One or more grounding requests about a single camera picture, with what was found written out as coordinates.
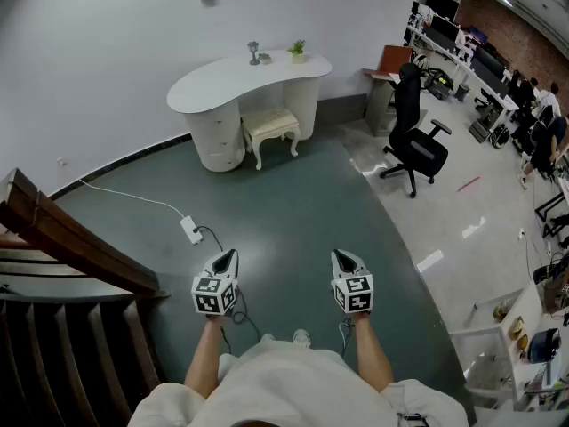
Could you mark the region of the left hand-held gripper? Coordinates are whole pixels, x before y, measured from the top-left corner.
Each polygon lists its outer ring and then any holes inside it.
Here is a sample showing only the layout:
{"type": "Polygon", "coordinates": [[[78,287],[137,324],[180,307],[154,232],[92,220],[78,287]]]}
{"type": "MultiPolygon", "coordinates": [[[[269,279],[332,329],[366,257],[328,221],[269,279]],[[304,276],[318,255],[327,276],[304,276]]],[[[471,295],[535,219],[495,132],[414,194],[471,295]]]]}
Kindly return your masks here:
{"type": "Polygon", "coordinates": [[[205,264],[193,279],[191,294],[196,312],[206,316],[225,316],[236,304],[239,254],[236,249],[222,251],[205,264]]]}

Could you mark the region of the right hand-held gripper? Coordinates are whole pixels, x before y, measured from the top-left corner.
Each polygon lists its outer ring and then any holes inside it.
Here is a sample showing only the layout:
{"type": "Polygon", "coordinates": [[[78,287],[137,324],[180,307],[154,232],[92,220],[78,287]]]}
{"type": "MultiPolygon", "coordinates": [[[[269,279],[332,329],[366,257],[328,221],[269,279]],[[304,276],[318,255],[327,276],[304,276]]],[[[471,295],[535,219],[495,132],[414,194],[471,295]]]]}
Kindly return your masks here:
{"type": "Polygon", "coordinates": [[[341,249],[331,252],[333,269],[333,298],[348,314],[370,312],[373,309],[373,276],[367,274],[364,261],[341,249]]]}

